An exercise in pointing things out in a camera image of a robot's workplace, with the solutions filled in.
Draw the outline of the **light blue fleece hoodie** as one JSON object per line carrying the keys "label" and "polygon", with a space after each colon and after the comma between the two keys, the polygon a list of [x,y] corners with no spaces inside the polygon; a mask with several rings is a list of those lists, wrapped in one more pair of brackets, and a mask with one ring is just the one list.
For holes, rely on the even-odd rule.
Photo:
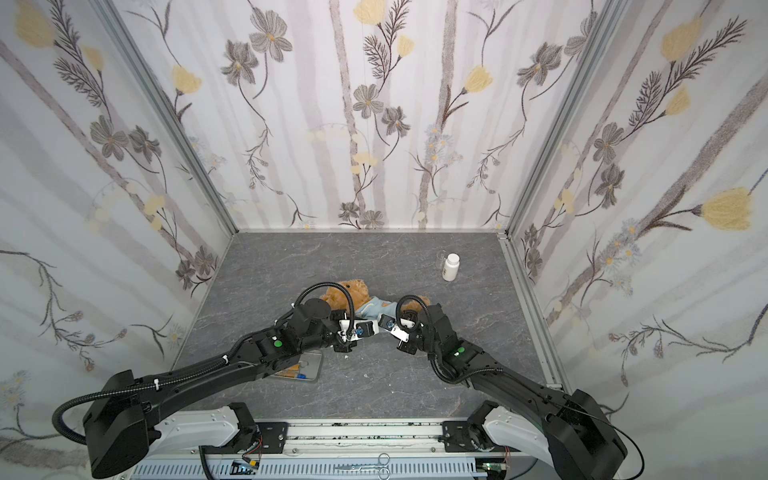
{"label": "light blue fleece hoodie", "polygon": [[381,316],[385,317],[385,324],[395,324],[396,306],[397,302],[372,297],[356,308],[354,329],[378,324]]}

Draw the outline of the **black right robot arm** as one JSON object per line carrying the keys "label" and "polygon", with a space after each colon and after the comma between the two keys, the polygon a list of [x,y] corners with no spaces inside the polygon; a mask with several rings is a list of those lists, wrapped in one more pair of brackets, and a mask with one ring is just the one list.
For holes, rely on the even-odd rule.
{"label": "black right robot arm", "polygon": [[424,352],[441,381],[477,390],[531,423],[543,434],[560,478],[613,479],[628,457],[625,443],[639,448],[588,393],[568,394],[534,382],[460,337],[439,304],[402,311],[411,301],[420,299],[404,296],[393,314],[380,316],[379,326],[400,339],[401,350]]}

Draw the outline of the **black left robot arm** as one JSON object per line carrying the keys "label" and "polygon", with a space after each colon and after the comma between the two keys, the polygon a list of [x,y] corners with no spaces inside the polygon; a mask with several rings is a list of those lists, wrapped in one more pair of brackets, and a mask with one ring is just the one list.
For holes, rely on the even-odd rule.
{"label": "black left robot arm", "polygon": [[346,285],[306,288],[275,323],[247,333],[227,351],[175,371],[137,378],[126,370],[104,388],[68,400],[51,418],[65,439],[86,446],[91,475],[106,479],[141,462],[172,414],[236,385],[298,364],[306,350],[351,345],[355,303]]}

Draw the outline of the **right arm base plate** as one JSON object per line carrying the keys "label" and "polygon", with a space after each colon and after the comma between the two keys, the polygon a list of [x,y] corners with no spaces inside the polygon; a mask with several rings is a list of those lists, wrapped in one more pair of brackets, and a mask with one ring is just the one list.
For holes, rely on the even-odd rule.
{"label": "right arm base plate", "polygon": [[504,453],[505,448],[494,443],[485,430],[468,420],[446,420],[441,423],[439,441],[448,453]]}

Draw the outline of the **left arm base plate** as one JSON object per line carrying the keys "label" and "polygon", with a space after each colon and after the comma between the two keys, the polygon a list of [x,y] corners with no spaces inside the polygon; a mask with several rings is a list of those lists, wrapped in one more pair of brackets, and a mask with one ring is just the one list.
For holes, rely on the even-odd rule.
{"label": "left arm base plate", "polygon": [[236,454],[255,451],[262,454],[282,454],[288,437],[288,422],[257,422],[240,428],[221,453]]}

